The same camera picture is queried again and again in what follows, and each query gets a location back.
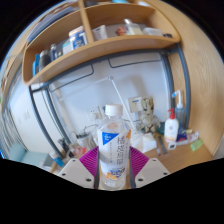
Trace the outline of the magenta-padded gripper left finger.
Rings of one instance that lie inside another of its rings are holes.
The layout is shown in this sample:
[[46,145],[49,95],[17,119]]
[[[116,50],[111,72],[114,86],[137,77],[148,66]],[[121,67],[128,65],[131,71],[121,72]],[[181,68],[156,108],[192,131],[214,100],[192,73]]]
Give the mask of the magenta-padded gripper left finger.
[[98,148],[91,149],[79,159],[70,159],[58,176],[81,187],[97,189],[99,187]]

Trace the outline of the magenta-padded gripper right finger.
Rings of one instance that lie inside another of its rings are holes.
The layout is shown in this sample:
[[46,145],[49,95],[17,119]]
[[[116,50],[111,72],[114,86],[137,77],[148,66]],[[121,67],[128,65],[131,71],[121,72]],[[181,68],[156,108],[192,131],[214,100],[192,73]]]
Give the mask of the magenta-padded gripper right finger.
[[130,148],[129,183],[132,189],[143,187],[169,174],[157,158],[148,158],[138,149]]

